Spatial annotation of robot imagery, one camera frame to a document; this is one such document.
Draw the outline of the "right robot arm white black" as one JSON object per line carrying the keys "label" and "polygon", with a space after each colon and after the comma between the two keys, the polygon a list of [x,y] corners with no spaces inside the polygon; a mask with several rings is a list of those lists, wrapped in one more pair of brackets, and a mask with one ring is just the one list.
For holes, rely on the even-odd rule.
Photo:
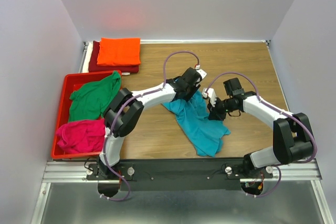
{"label": "right robot arm white black", "polygon": [[244,91],[238,78],[224,82],[227,99],[221,100],[213,88],[205,88],[202,96],[208,101],[209,119],[223,121],[232,112],[247,113],[272,129],[272,146],[243,157],[242,173],[255,177],[272,165],[288,165],[316,154],[312,129],[303,113],[293,114],[267,102],[254,91]]}

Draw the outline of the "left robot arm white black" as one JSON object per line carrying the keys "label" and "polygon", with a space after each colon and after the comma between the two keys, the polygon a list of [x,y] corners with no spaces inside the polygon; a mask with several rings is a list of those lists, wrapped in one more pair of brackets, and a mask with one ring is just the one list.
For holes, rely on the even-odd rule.
{"label": "left robot arm white black", "polygon": [[201,68],[188,68],[181,76],[166,79],[156,87],[140,91],[123,88],[118,91],[103,113],[106,136],[99,154],[98,173],[104,179],[116,175],[121,147],[145,110],[175,100],[189,101],[200,88],[207,73]]}

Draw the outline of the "teal t shirt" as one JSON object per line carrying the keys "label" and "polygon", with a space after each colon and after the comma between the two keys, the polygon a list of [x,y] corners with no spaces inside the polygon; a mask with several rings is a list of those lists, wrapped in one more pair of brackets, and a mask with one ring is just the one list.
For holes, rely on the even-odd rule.
{"label": "teal t shirt", "polygon": [[198,156],[215,157],[222,150],[223,137],[230,135],[230,130],[222,121],[208,119],[206,102],[199,91],[189,101],[179,99],[163,106],[175,115]]}

